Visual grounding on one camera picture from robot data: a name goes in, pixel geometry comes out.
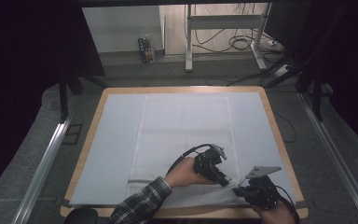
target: human hand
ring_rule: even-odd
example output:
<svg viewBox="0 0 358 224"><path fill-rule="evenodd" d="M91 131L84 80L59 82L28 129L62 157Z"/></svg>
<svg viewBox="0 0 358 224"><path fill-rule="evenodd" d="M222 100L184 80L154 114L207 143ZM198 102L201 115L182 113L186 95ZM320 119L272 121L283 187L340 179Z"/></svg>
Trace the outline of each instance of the human hand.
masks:
<svg viewBox="0 0 358 224"><path fill-rule="evenodd" d="M277 201L275 207L264 210L263 208L253 205L252 208L260 215L264 224L295 224L295 218L290 213L289 208L281 201Z"/></svg>
<svg viewBox="0 0 358 224"><path fill-rule="evenodd" d="M194 173L194 158L182 159L168 174L165 181L171 189L187 187L192 184L212 184L213 182L203 175Z"/></svg>

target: wooden table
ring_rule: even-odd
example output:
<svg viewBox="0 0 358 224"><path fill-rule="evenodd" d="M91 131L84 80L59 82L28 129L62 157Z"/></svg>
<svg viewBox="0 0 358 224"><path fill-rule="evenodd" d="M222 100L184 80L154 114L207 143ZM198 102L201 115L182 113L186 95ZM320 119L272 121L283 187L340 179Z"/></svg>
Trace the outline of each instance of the wooden table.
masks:
<svg viewBox="0 0 358 224"><path fill-rule="evenodd" d="M277 123L273 116L269 99L266 92L261 87L150 87L150 88L108 88L103 91L100 103L98 104L92 123L89 127L89 133L78 159L74 174L69 184L68 190L65 194L65 200L69 202L74 193L77 181L82 173L86 159L90 152L91 143L96 133L101 115L103 113L104 104L109 94L132 94L132 93L214 93L214 92L258 92L262 100L263 106L268 116L268 121L275 137L276 144L282 157L282 163L289 177L290 185L295 194L294 201L297 204L305 204L304 197L301 193L300 186L296 180L296 175L292 167L292 163L288 157L286 148L284 146L281 134L279 132ZM100 217L110 217L114 208L95 208ZM62 216L66 217L72 208L68 205L61 207ZM308 216L307 207L298 207L297 212L301 218ZM211 207L211 206L198 206L190 208L174 208L174 209L160 209L155 218L254 218L258 217L250 207Z"/></svg>

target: plaid sleeve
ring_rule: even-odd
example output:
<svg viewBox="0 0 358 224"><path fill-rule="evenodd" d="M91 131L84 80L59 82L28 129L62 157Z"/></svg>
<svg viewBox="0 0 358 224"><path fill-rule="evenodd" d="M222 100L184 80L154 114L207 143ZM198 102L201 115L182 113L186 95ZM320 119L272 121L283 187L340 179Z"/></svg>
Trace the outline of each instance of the plaid sleeve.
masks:
<svg viewBox="0 0 358 224"><path fill-rule="evenodd" d="M164 200L172 193L161 177L118 204L109 218L109 224L146 223L159 210Z"/></svg>

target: gray floor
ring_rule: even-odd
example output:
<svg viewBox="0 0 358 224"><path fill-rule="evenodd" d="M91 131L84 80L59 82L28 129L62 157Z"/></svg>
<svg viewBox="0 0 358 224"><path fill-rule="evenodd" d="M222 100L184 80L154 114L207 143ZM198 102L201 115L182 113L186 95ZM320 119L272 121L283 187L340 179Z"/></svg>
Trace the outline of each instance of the gray floor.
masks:
<svg viewBox="0 0 358 224"><path fill-rule="evenodd" d="M228 56L195 57L193 73L185 72L184 57L159 57L154 64L141 64L131 54L125 63L118 63L122 55L102 55L106 77L101 77L112 87L143 86L205 86L227 85L258 72L255 60L250 54ZM264 82L273 76L264 78ZM274 110L283 141L293 164L298 183L310 210L302 223L358 223L358 209L350 192L327 152L320 136L301 104L295 83L297 77L267 89L268 99ZM63 196L75 169L78 155L87 135L102 89L81 79L84 91L80 95L69 92L74 102L71 124L83 125L76 144L66 136L63 140L48 178L36 201L28 223L63 223L60 207L65 204ZM259 78L237 85L257 85ZM41 161L51 136L60 119L59 92L54 86L46 90L42 106L34 125L24 139L18 153L0 178L0 223L10 223L27 190L34 172ZM324 126L335 141L343 160L350 167L358 182L358 137L323 98L322 115ZM197 223L215 223L198 220Z"/></svg>

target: black device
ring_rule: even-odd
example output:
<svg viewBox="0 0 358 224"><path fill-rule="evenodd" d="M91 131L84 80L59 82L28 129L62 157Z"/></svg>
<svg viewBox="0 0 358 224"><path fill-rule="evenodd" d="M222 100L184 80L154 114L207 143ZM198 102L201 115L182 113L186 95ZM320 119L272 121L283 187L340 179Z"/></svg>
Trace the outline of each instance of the black device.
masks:
<svg viewBox="0 0 358 224"><path fill-rule="evenodd" d="M291 202L289 202L283 198L283 196L277 191L277 186L272 183L271 179L267 175L251 178L249 180L249 186L238 187L233 190L235 195L243 197L246 202L257 205L265 210L275 207L277 201L279 200L289 208L290 213L295 218L296 224L300 223L300 218L293 202L291 200Z"/></svg>
<svg viewBox="0 0 358 224"><path fill-rule="evenodd" d="M205 150L202 153L199 153L195 157L195 163L194 163L194 172L199 175L203 175L213 181L216 184L220 184L222 187L228 185L228 180L226 180L226 175L223 174L215 165L222 162L221 158L227 159L225 155L225 151L222 147L219 147L215 144L203 144L199 145L197 147L192 147L187 152L182 154L170 167L167 174L170 173L170 171L178 164L182 159L184 159L186 156L188 156L192 152L196 152L197 149L201 147L209 147L207 150Z"/></svg>

